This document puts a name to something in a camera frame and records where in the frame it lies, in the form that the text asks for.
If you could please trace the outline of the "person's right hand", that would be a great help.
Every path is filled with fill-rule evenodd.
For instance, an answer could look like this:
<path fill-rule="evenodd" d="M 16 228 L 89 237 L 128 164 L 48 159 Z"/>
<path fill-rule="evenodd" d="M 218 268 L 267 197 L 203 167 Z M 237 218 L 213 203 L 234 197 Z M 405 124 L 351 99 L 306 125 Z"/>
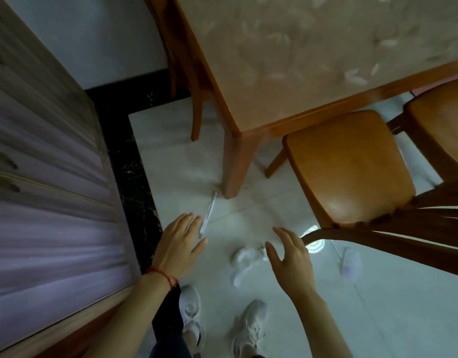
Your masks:
<path fill-rule="evenodd" d="M 274 273 L 282 290 L 289 298 L 302 290 L 316 291 L 313 266 L 302 239 L 286 228 L 273 227 L 273 231 L 284 248 L 284 272 Z"/>

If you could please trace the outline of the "person's left hand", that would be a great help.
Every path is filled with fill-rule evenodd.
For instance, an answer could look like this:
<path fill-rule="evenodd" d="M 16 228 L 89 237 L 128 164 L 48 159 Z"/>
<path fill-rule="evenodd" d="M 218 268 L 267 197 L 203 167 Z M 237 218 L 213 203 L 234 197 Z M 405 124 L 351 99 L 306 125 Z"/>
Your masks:
<path fill-rule="evenodd" d="M 201 221 L 202 217 L 193 212 L 182 214 L 162 233 L 152 267 L 172 283 L 187 275 L 196 261 L 196 258 L 191 258 L 191 251 L 201 240 L 198 238 Z"/>

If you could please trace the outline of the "person's right forearm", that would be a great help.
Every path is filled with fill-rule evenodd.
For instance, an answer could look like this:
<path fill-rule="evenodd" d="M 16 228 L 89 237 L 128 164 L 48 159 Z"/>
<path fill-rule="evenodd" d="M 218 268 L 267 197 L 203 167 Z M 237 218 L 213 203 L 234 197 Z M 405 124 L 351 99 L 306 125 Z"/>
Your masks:
<path fill-rule="evenodd" d="M 312 358 L 354 358 L 328 308 L 313 289 L 291 294 L 308 339 Z"/>

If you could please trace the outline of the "person's left forearm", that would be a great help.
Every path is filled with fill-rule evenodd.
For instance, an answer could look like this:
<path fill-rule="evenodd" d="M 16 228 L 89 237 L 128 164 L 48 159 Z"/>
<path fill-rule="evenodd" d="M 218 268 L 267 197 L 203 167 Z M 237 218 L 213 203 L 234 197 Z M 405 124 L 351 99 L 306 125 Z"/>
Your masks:
<path fill-rule="evenodd" d="M 177 281 L 172 283 L 151 267 L 83 358 L 135 358 L 155 314 Z"/>

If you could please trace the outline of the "crumpled white tissue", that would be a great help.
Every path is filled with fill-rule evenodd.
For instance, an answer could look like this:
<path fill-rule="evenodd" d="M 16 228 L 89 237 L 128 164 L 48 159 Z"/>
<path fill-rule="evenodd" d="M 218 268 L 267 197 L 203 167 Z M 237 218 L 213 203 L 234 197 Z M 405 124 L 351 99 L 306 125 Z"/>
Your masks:
<path fill-rule="evenodd" d="M 247 272 L 260 262 L 269 262 L 265 247 L 258 249 L 244 247 L 236 251 L 230 262 L 233 270 L 231 277 L 232 285 L 235 288 L 239 288 Z"/>

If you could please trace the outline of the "white plastic wrapper strip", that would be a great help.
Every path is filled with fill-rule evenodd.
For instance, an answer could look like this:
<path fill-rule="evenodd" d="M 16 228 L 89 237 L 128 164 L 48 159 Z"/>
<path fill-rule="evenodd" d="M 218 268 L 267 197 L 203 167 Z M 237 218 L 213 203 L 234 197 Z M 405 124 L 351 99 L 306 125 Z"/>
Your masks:
<path fill-rule="evenodd" d="M 212 197 L 211 197 L 211 200 L 210 200 L 210 203 L 208 205 L 208 208 L 206 210 L 206 213 L 203 217 L 203 220 L 202 220 L 202 223 L 201 223 L 201 226 L 200 226 L 200 229 L 199 229 L 199 238 L 202 239 L 204 237 L 204 232 L 205 232 L 205 229 L 208 225 L 208 222 L 210 220 L 210 216 L 212 214 L 212 211 L 213 211 L 213 208 L 214 208 L 214 204 L 215 204 L 215 201 L 217 199 L 217 195 L 218 195 L 218 192 L 217 190 L 214 190 L 213 191 L 213 194 L 212 194 Z"/>

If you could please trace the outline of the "white sneaker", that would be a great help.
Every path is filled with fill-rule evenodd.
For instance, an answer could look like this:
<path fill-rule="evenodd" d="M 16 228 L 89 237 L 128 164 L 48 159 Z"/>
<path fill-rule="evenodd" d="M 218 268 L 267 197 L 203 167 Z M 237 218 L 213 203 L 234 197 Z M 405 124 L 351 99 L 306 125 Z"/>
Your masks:
<path fill-rule="evenodd" d="M 234 358 L 264 358 L 259 345 L 265 336 L 268 323 L 268 306 L 264 301 L 254 300 L 241 317 L 242 325 L 232 342 Z"/>
<path fill-rule="evenodd" d="M 183 320 L 182 336 L 192 358 L 202 358 L 201 352 L 206 340 L 205 328 L 201 323 L 201 297 L 193 286 L 181 288 L 179 311 Z"/>

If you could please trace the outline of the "white paper scrap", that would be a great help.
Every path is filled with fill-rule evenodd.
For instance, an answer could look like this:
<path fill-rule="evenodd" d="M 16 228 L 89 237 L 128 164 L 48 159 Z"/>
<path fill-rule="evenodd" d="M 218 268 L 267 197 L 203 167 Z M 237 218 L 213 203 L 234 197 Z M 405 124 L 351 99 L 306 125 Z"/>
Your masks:
<path fill-rule="evenodd" d="M 363 263 L 360 254 L 353 248 L 345 248 L 340 267 L 343 278 L 356 283 L 363 272 Z"/>

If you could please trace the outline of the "dark trouser leg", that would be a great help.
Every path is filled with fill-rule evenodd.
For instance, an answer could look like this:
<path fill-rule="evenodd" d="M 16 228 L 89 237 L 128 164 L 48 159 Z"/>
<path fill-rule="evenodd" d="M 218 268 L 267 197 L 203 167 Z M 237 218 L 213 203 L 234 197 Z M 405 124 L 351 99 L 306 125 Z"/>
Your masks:
<path fill-rule="evenodd" d="M 193 358 L 183 340 L 183 319 L 179 310 L 181 292 L 179 285 L 173 288 L 153 319 L 156 344 L 149 358 Z"/>

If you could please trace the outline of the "wooden dining table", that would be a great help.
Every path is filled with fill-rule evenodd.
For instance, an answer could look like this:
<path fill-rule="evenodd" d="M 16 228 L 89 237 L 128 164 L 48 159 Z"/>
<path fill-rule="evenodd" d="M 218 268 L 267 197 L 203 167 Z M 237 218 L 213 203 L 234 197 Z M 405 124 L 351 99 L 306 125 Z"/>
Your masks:
<path fill-rule="evenodd" d="M 225 131 L 221 190 L 259 145 L 458 73 L 458 0 L 175 0 Z"/>

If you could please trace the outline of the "wooden chair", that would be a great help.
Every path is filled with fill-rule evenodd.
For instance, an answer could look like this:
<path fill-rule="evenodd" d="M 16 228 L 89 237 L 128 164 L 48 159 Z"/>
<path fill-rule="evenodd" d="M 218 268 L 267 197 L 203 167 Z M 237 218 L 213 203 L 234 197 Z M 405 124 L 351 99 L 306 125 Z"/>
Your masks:
<path fill-rule="evenodd" d="M 191 140 L 199 139 L 203 103 L 212 93 L 212 86 L 202 61 L 196 55 L 195 39 L 185 26 L 175 0 L 143 0 L 151 13 L 166 53 L 170 76 L 170 95 L 174 99 L 178 88 L 187 89 L 192 99 Z"/>
<path fill-rule="evenodd" d="M 444 182 L 458 181 L 458 79 L 417 94 L 387 127 L 405 132 Z"/>
<path fill-rule="evenodd" d="M 458 176 L 416 196 L 396 141 L 375 111 L 292 132 L 265 170 L 289 161 L 320 229 L 343 240 L 458 275 Z"/>

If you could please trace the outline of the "wooden slatted cabinet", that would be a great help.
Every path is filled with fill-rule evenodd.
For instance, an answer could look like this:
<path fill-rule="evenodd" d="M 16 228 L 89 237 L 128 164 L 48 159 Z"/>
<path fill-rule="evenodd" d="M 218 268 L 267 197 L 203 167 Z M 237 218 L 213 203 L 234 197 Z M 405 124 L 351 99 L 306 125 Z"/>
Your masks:
<path fill-rule="evenodd" d="M 78 356 L 139 275 L 93 103 L 0 0 L 0 358 Z"/>

